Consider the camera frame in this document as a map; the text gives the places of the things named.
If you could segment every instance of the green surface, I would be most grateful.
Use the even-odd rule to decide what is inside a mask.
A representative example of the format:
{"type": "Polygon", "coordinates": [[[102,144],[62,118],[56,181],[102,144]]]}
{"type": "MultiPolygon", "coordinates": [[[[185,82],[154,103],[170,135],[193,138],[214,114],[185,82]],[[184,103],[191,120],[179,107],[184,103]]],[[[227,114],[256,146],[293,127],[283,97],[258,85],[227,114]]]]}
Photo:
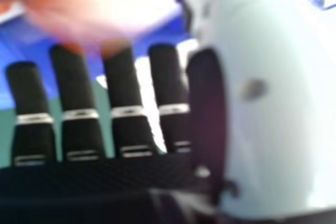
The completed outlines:
{"type": "MultiPolygon", "coordinates": [[[[111,126],[110,126],[110,106],[106,90],[97,82],[93,83],[93,89],[96,96],[97,107],[100,114],[100,123],[104,136],[104,143],[107,156],[114,156],[112,146],[111,126]]],[[[55,131],[57,134],[57,154],[60,160],[60,121],[61,107],[58,99],[51,100],[49,103],[51,114],[55,119],[55,131]]],[[[15,110],[0,111],[0,167],[9,165],[12,137],[15,124],[15,110]]]]}

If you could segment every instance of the white plastic casing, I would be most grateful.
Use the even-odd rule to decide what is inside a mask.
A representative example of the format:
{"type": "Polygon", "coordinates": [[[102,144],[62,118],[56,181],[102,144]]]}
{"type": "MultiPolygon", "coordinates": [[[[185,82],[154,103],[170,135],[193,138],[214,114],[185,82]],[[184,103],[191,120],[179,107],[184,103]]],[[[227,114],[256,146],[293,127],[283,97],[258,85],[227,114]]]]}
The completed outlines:
{"type": "Polygon", "coordinates": [[[262,220],[336,209],[336,46],[319,11],[306,0],[185,1],[227,85],[223,176],[240,196],[223,192],[222,211],[262,220]],[[254,80],[264,91],[247,99],[254,80]]]}

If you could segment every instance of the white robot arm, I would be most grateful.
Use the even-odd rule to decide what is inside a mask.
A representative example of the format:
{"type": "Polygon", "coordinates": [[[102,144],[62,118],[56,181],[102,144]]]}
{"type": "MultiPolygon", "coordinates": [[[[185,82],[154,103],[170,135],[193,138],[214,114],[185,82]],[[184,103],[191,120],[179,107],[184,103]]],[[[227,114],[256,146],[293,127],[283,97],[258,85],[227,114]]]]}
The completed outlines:
{"type": "Polygon", "coordinates": [[[188,67],[196,163],[238,192],[222,190],[222,212],[286,220],[335,209],[336,51],[318,10],[182,2],[201,45],[188,67]]]}

